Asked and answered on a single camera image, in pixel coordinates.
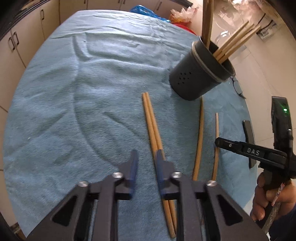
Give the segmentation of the person right hand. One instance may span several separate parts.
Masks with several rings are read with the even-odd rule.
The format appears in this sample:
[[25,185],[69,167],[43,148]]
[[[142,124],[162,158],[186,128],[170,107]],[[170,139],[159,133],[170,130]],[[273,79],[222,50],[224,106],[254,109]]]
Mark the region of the person right hand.
[[[263,188],[264,185],[265,176],[262,172],[257,178],[257,186],[255,188],[253,205],[250,213],[253,221],[262,220],[265,217],[264,209],[267,207],[269,202],[274,201],[278,192],[277,189],[265,191]],[[280,217],[287,215],[293,210],[293,208],[295,207],[295,185],[291,181],[288,182],[288,185],[285,185],[284,189],[277,197],[276,202],[280,202],[281,205],[275,219],[279,219]]]

